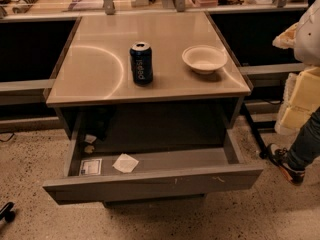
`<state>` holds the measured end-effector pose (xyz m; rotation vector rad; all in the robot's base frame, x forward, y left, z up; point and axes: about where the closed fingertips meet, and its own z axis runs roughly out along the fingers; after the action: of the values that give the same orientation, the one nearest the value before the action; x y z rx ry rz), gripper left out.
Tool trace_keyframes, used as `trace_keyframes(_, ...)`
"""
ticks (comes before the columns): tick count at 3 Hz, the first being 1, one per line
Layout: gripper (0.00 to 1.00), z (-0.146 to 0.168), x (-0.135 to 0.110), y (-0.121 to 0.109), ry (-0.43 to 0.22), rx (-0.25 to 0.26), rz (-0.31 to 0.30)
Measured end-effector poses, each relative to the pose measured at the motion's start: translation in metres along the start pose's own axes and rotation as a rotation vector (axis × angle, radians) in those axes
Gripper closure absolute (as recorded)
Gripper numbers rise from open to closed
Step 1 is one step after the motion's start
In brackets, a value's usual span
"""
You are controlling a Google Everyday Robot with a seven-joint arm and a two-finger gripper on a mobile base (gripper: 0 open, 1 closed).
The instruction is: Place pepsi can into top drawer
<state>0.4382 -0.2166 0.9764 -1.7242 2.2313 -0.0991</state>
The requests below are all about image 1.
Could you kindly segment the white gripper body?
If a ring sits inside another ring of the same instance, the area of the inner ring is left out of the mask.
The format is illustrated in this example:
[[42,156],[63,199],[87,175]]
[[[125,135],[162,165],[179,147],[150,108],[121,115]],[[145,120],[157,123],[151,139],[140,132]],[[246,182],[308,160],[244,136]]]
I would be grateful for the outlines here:
[[291,25],[288,29],[276,36],[272,45],[280,49],[293,49],[295,45],[297,23]]

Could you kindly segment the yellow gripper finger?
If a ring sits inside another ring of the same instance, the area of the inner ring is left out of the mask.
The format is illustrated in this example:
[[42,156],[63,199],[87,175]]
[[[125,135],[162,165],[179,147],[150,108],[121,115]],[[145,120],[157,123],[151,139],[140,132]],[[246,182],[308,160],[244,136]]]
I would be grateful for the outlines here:
[[298,131],[320,107],[320,68],[307,67],[297,74],[294,91],[289,103],[298,112],[286,112],[282,124]]
[[281,102],[281,105],[277,114],[277,120],[274,126],[275,132],[280,135],[291,135],[296,132],[295,128],[287,128],[282,124],[282,119],[285,117],[286,112],[293,112],[293,113],[298,112],[298,109],[296,107],[293,107],[289,103],[289,100],[294,91],[296,79],[297,79],[297,74],[290,73],[288,75],[287,80],[285,81],[283,101]]

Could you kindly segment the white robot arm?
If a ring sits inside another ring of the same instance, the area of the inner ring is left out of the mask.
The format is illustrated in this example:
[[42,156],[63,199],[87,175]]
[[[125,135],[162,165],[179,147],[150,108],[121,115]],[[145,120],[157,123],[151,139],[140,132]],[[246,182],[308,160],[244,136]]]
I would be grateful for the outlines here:
[[278,35],[272,45],[291,48],[295,59],[305,65],[299,74],[289,74],[275,124],[278,134],[290,135],[320,107],[320,0],[315,0],[299,22]]

